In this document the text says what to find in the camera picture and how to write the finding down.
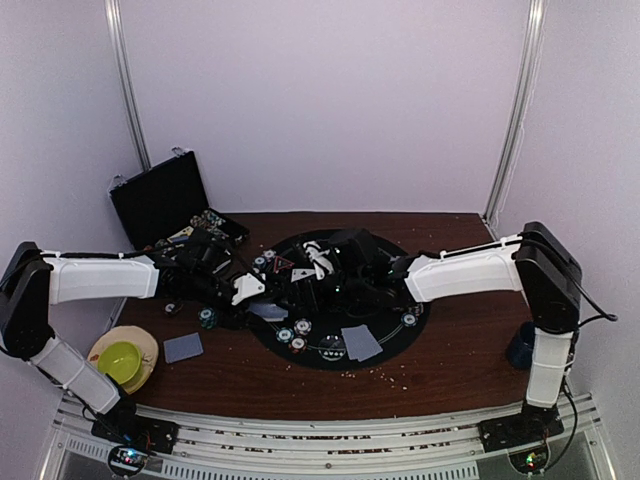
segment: yellow-green bowl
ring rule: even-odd
[[[140,349],[129,342],[116,342],[109,345],[98,359],[98,371],[108,373],[120,385],[135,377],[142,355]]]

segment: black round mat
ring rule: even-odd
[[[313,240],[326,240],[338,230],[315,230],[294,237],[287,238],[278,243],[272,250],[278,257],[292,260],[294,242],[308,242]],[[400,247],[384,238],[374,235],[378,249],[389,256],[407,255]],[[292,268],[309,268],[313,265],[308,262],[304,265],[296,263]],[[286,276],[289,281],[291,269],[281,270],[280,275]],[[331,311],[308,317],[311,321],[311,331],[302,336],[307,340],[306,350],[294,353],[289,343],[278,341],[276,334],[281,328],[293,330],[296,319],[285,318],[282,322],[274,322],[272,328],[253,329],[254,335],[269,350],[286,359],[305,367],[320,370],[356,370],[378,365],[406,350],[422,332],[429,315],[430,304],[415,304],[405,309],[362,309],[357,305],[345,308],[333,308]],[[405,313],[413,313],[417,317],[417,323],[412,327],[405,326],[401,317]],[[382,352],[364,361],[350,360],[344,341],[342,340],[342,328],[358,327],[366,325],[376,338]]]

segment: robotic arm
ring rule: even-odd
[[[88,298],[177,296],[220,310],[233,325],[246,324],[246,299],[282,294],[253,271],[223,280],[216,266],[229,252],[199,235],[204,234],[196,230],[190,248],[177,246],[171,255],[152,251],[96,257],[21,244],[0,283],[0,333],[6,353],[45,372],[117,434],[135,439],[140,428],[135,404],[55,334],[48,324],[48,306]],[[581,269],[544,225],[529,223],[519,235],[487,245],[392,260],[376,257],[375,243],[365,230],[346,230],[322,248],[302,245],[301,255],[315,265],[320,287],[340,292],[327,297],[329,302],[397,307],[490,290],[524,292],[536,340],[523,414],[553,423],[578,328]]]

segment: vertical metal rail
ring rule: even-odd
[[[111,36],[113,53],[116,56],[118,73],[120,75],[120,86],[122,87],[122,95],[124,96],[125,108],[127,110],[129,130],[131,131],[140,166],[142,170],[146,172],[151,168],[151,162],[149,161],[149,151],[147,150],[147,145],[144,140],[138,107],[133,94],[131,72],[129,71],[129,61],[127,59],[127,49],[125,47],[122,19],[120,17],[120,0],[105,0],[105,7],[107,10],[109,35]]]
[[[542,24],[546,11],[546,0],[531,0],[529,7],[529,23],[525,35],[522,62],[516,88],[516,96],[513,101],[513,109],[507,129],[500,163],[496,178],[493,182],[484,220],[489,227],[494,227],[499,213],[500,202],[507,193],[509,177],[513,170],[513,164],[517,154],[517,146],[520,140],[520,131],[524,113],[531,97],[532,83],[536,72],[536,63],[540,52],[542,39]]]

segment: table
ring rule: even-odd
[[[406,213],[269,213],[231,217],[251,230],[246,258],[292,234],[364,227],[409,253],[454,250],[491,240],[478,215]],[[432,415],[506,405],[523,398],[528,373],[505,359],[517,327],[529,319],[523,297],[490,292],[433,303],[427,326],[405,352],[379,367],[326,372],[290,364],[250,331],[199,327],[200,305],[174,318],[161,300],[129,300],[119,320],[159,343],[199,332],[205,353],[167,365],[160,358],[136,402],[182,412],[273,420],[359,420]]]

